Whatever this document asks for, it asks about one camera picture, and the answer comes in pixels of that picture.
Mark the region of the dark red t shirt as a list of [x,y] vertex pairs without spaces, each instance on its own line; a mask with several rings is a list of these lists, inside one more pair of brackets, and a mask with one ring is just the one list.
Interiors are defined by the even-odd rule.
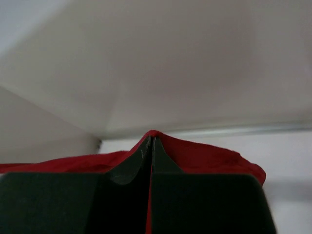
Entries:
[[[247,174],[254,176],[261,187],[266,173],[257,164],[251,163],[239,153],[220,147],[177,139],[158,131],[149,131],[131,150],[108,154],[74,156],[53,159],[40,163],[2,164],[1,176],[6,173],[106,173],[130,157],[147,137],[159,138],[167,155],[188,174]],[[151,230],[151,182],[145,234]]]

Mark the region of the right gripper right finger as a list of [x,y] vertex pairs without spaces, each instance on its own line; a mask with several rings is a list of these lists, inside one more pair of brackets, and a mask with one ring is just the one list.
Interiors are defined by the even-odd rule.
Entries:
[[274,234],[258,180],[247,174],[188,174],[153,142],[151,230],[154,234]]

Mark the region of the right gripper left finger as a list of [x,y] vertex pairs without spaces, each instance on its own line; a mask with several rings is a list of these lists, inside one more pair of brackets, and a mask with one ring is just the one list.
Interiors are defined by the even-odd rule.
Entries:
[[106,173],[6,173],[0,178],[3,234],[143,234],[152,138]]

